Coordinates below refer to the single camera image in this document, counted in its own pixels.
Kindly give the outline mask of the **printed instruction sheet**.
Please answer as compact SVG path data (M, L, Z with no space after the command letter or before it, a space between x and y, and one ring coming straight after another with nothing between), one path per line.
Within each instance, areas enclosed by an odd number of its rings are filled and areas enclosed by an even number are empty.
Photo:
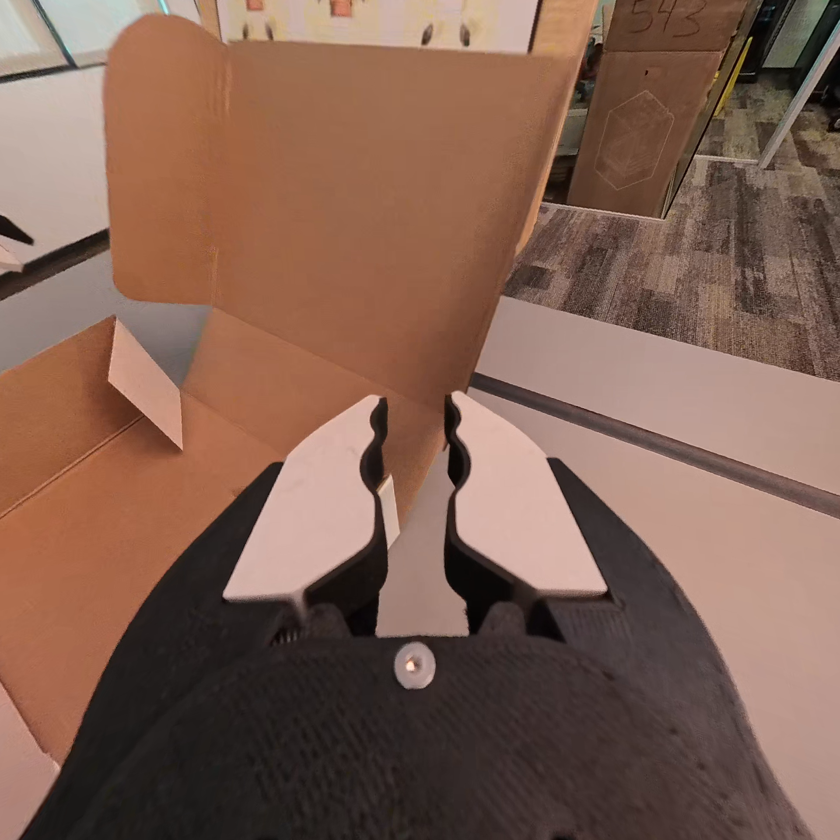
M222 40L525 54L537 1L219 1Z

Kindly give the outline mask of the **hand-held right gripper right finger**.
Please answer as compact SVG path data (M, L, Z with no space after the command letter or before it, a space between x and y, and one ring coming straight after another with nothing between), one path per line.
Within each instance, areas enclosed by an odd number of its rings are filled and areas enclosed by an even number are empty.
M552 470L518 427L464 392L445 400L445 575L467 618L499 602L530 617L549 599L590 601L607 584Z

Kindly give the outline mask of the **white cardboard mailer box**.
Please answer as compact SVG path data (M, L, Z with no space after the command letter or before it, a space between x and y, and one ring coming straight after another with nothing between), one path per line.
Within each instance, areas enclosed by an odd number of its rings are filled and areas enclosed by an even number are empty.
M115 287L210 311L182 386L114 317L2 373L2 685L61 764L113 649L270 463L368 395L404 524L476 369L573 58L151 15L104 78Z

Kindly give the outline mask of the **tall brown cardboard box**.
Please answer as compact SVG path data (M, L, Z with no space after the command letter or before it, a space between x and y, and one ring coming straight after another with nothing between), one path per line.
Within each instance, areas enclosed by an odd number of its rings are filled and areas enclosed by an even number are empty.
M660 216L746 6L615 3L567 204Z

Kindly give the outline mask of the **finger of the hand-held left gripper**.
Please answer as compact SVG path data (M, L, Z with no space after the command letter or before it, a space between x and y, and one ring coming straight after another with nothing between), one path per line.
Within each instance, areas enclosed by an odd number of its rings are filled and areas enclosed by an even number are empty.
M1 239L1 271L23 272L25 263L15 255L11 245L5 244L4 241L7 239L9 242L15 242L19 245L32 246L35 243L34 239L20 226L17 226L13 220L4 215L1 216Z

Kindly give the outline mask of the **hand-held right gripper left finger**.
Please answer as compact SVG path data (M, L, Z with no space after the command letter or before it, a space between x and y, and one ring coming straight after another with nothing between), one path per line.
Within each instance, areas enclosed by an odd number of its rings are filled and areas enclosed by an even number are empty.
M295 447L224 589L230 603L371 609L388 570L386 399L368 395Z

